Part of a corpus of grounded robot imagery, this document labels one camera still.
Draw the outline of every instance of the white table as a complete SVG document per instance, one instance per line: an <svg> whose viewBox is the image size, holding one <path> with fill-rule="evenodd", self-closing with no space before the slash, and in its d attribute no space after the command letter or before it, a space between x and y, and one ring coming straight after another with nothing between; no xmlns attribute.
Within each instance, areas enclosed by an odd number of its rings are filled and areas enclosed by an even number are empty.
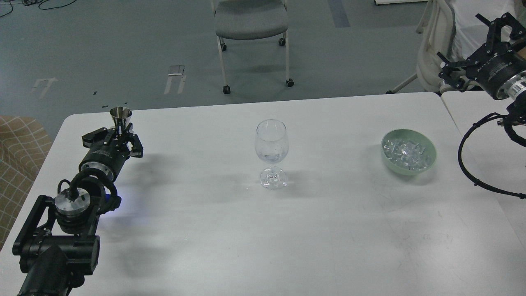
<svg viewBox="0 0 526 296"><path fill-rule="evenodd" d="M486 92L445 92L442 95L451 117L459 131L464 135L473 123L484 116L497 112L507 114L506 107L512 99L493 100ZM517 126L515 131L524 136L524 127ZM476 175L482 181L495 187L526 193L526 148L512 142L504 128L493 121L474 131L464 146L477 161L482 174ZM526 244L526 200L513 196L497 195L506 216L517 233L522 244Z"/></svg>
<svg viewBox="0 0 526 296"><path fill-rule="evenodd" d="M261 187L257 124L285 122L290 185ZM524 295L526 252L494 195L458 169L460 135L432 93L134 111L143 159L101 217L99 265L72 295ZM106 113L67 118L0 252L2 295L25 278L13 241L39 194L71 178L80 136ZM389 171L379 142L415 129L439 158Z"/></svg>

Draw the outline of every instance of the gray floor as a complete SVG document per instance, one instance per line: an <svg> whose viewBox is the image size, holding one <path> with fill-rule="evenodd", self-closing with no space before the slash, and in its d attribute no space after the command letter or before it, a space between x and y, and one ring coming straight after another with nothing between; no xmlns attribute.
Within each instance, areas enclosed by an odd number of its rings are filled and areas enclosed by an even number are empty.
<svg viewBox="0 0 526 296"><path fill-rule="evenodd" d="M227 41L232 93L224 95L209 0L78 0L49 11L14 4L0 18L0 114L35 117L54 138L69 115L117 105L140 110L382 94L414 73L422 38L414 30L425 5L289 0L296 85L285 86L278 37ZM0 15L8 11L0 5ZM341 25L345 17L348 26ZM177 78L164 94L170 66L178 64L185 66L184 88L178 93ZM403 91L423 88L415 81Z"/></svg>

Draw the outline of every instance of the water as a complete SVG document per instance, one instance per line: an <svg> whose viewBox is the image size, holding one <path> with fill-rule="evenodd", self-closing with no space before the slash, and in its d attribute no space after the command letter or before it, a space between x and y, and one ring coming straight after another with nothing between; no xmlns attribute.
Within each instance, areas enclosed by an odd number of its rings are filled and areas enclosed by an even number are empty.
<svg viewBox="0 0 526 296"><path fill-rule="evenodd" d="M383 152L392 163L410 171L425 170L432 164L426 147L407 139L387 139Z"/></svg>
<svg viewBox="0 0 526 296"><path fill-rule="evenodd" d="M285 158L284 154L264 154L258 153L258 157L266 163L278 163Z"/></svg>

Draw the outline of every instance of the metal jigger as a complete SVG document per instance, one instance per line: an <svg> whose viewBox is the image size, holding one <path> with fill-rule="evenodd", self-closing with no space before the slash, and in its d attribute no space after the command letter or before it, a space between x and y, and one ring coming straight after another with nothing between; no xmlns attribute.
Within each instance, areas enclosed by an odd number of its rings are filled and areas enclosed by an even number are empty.
<svg viewBox="0 0 526 296"><path fill-rule="evenodd" d="M109 111L113 118L113 122L115 123L117 135L121 136L126 130L126 126L128 125L129 119L132 116L131 112L132 111L126 107L115 107Z"/></svg>

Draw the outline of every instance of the chair seat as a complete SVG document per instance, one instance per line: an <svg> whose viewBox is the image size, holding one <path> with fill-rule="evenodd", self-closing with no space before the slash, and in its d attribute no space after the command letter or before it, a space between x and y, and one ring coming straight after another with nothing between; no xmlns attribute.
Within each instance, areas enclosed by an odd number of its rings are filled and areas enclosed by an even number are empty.
<svg viewBox="0 0 526 296"><path fill-rule="evenodd" d="M281 0L226 0L216 7L216 34L235 40L276 36L288 27Z"/></svg>

